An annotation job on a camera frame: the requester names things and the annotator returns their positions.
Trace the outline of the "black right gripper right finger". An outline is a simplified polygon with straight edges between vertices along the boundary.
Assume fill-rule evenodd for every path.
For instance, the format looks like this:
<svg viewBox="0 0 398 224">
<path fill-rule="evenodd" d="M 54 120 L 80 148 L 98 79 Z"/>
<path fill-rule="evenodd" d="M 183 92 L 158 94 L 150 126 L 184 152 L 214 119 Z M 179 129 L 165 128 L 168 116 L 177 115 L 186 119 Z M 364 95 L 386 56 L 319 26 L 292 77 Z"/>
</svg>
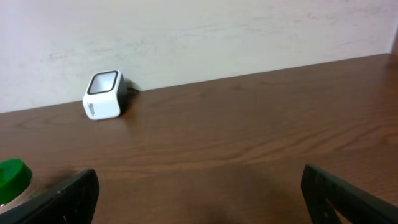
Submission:
<svg viewBox="0 0 398 224">
<path fill-rule="evenodd" d="M 340 213 L 351 223 L 397 224 L 396 206 L 315 165 L 304 167 L 301 191 L 313 223 L 340 223 Z"/>
</svg>

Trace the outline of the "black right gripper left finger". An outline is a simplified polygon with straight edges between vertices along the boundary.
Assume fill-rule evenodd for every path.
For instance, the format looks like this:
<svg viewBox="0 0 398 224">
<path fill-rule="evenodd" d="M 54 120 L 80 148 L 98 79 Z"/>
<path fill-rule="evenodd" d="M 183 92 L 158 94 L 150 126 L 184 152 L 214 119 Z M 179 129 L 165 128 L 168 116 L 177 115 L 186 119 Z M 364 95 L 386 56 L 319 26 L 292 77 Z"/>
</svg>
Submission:
<svg viewBox="0 0 398 224">
<path fill-rule="evenodd" d="M 38 197 L 4 212 L 1 214 L 1 224 L 90 224 L 99 192 L 95 170 L 86 169 Z"/>
</svg>

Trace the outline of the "green lid jar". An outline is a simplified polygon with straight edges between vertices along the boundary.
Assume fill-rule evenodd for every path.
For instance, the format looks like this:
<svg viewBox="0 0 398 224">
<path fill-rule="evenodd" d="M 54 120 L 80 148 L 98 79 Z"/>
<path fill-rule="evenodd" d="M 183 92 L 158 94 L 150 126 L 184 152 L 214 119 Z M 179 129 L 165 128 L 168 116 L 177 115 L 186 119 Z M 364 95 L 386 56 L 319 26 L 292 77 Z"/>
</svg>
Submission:
<svg viewBox="0 0 398 224">
<path fill-rule="evenodd" d="M 40 191 L 40 182 L 25 162 L 20 159 L 1 162 L 1 213 L 36 197 Z"/>
</svg>

